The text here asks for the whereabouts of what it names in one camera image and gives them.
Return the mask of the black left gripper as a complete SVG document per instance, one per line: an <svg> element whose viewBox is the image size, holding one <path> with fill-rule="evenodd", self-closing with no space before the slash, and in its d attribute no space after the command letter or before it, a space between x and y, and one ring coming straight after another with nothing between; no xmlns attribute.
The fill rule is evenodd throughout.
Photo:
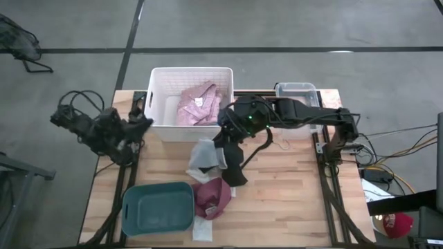
<svg viewBox="0 0 443 249"><path fill-rule="evenodd" d="M141 118L140 120L132 117L128 120L120 120L119 125L121 130L123 131L123 137L125 140L140 140L140 133L145 133L153 123L153 119L151 118Z"/></svg>

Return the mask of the grey knit cloth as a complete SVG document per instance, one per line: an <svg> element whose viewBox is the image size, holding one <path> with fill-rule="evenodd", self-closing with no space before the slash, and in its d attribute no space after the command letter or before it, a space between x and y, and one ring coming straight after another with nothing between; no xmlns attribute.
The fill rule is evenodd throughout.
<svg viewBox="0 0 443 249"><path fill-rule="evenodd" d="M215 143L207 138L200 139L192 148L189 167L192 169L208 169L218 167L227 169L228 165L222 147L216 147Z"/></svg>

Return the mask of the black cloth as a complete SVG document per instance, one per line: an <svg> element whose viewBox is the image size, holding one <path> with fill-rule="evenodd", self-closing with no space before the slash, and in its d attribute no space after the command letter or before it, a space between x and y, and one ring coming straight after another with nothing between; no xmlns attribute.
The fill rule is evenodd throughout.
<svg viewBox="0 0 443 249"><path fill-rule="evenodd" d="M215 145L224 149L225 159L228 165L227 169L223 169L221 177L230 187L239 187L245 185L248 180L243 175L240 164L244 161L244 152L236 142L231 148L224 149L223 145Z"/></svg>

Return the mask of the pink checked cloth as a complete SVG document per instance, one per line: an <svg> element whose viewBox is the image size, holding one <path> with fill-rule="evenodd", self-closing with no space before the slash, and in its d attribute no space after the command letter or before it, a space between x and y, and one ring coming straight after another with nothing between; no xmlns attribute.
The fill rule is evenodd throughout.
<svg viewBox="0 0 443 249"><path fill-rule="evenodd" d="M175 125L215 125L221 101L222 94L212 82L185 89L177 105Z"/></svg>

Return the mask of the maroon cloth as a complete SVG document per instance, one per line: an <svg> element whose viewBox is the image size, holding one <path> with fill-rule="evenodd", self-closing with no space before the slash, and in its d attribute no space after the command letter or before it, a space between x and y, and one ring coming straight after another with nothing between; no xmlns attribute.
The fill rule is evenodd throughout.
<svg viewBox="0 0 443 249"><path fill-rule="evenodd" d="M206 220L221 216L231 200L230 186L222 178L192 185L195 214Z"/></svg>

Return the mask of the white woven laundry basket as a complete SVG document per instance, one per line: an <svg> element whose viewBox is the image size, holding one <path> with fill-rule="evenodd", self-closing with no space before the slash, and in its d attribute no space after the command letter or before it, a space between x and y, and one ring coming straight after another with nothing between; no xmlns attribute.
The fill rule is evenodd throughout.
<svg viewBox="0 0 443 249"><path fill-rule="evenodd" d="M233 71L228 67L160 67L151 72L145 115L154 120L151 130L163 142L197 142L220 132L209 126L177 126L177 106L181 92L206 82L217 85L223 95L221 107L233 101Z"/></svg>

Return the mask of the teal plastic bin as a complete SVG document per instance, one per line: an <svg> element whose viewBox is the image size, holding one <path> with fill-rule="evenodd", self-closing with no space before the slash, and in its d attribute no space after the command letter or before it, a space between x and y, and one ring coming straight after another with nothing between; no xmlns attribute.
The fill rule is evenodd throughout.
<svg viewBox="0 0 443 249"><path fill-rule="evenodd" d="M184 231L194 217L193 189L185 182L137 185L123 196L122 231L128 237Z"/></svg>

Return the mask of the clear plastic container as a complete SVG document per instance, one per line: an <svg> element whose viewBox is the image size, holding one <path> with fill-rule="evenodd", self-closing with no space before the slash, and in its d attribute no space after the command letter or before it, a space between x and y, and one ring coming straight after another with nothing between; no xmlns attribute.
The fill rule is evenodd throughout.
<svg viewBox="0 0 443 249"><path fill-rule="evenodd" d="M279 82L275 85L275 95L278 98L299 100L308 107L320 106L316 87L308 82ZM285 140L302 140L321 132L322 128L320 125L309 124L299 129L282 129L280 135Z"/></svg>

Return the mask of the grey side table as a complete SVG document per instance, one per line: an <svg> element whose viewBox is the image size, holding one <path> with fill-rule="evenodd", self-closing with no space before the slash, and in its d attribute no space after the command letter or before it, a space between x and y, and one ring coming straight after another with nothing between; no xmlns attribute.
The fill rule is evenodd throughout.
<svg viewBox="0 0 443 249"><path fill-rule="evenodd" d="M55 178L56 171L48 171L40 167L23 163L19 160L12 159L3 153L0 153L0 167L11 169L24 175L22 187L18 196L12 195L12 206L10 213L6 217L5 222L0 225L0 249L6 249L12 238L19 215L24 206L26 197L28 196L34 177L41 176L45 181L51 181Z"/></svg>

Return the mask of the black mesh chair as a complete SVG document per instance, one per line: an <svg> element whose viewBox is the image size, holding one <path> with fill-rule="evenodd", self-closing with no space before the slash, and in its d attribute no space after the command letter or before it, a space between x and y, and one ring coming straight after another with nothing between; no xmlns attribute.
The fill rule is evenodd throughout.
<svg viewBox="0 0 443 249"><path fill-rule="evenodd" d="M50 66L38 62L42 57L38 38L3 14L0 14L0 48L21 61L28 73L53 73Z"/></svg>

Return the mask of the black power adapter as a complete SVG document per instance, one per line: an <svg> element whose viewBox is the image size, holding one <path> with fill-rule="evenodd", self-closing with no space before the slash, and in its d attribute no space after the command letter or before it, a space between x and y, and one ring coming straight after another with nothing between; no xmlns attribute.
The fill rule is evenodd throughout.
<svg viewBox="0 0 443 249"><path fill-rule="evenodd" d="M362 169L361 177L367 181L374 183L391 183L394 180L394 176L383 169Z"/></svg>

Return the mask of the white paper sheet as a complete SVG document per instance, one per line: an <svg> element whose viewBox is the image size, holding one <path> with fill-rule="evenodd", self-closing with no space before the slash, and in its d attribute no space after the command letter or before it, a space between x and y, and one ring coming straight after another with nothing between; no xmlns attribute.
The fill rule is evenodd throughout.
<svg viewBox="0 0 443 249"><path fill-rule="evenodd" d="M372 184L371 182L365 179L361 179L361 184L363 187L365 200L367 203L383 199L394 198L392 194L389 194L388 192L382 190L381 188L377 187L376 185Z"/></svg>

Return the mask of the black desk edge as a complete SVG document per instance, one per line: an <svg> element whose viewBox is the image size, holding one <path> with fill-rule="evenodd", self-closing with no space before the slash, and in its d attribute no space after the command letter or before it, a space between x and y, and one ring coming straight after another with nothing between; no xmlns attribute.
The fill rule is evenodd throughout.
<svg viewBox="0 0 443 249"><path fill-rule="evenodd" d="M416 194L397 196L368 203L368 211L371 216L394 214L398 212L414 212L418 211L421 207L431 209L437 207L436 190L428 190Z"/></svg>

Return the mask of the red cap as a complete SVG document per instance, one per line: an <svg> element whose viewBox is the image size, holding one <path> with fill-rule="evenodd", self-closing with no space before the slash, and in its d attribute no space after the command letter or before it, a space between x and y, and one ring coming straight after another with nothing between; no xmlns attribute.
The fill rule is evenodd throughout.
<svg viewBox="0 0 443 249"><path fill-rule="evenodd" d="M383 215L382 232L390 239L406 236L412 229L414 218L402 212Z"/></svg>

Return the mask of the black aluminium table frame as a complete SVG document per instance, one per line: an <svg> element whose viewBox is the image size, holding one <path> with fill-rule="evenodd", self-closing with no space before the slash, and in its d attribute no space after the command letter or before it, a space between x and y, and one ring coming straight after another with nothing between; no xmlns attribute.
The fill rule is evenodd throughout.
<svg viewBox="0 0 443 249"><path fill-rule="evenodd" d="M318 163L318 148L328 141L330 127L310 138L285 145L279 131L274 142L259 151L244 169L247 184L236 190L224 213L213 222L210 246L218 248L353 246L347 228L354 225L374 239L359 173L345 161L338 169ZM249 157L266 139L265 133L242 145ZM96 169L78 243L94 248L191 248L191 230L126 236L121 219L108 220L123 192L134 185L186 182L192 143L163 142L152 131L145 135L137 165L122 169L102 157Z"/></svg>

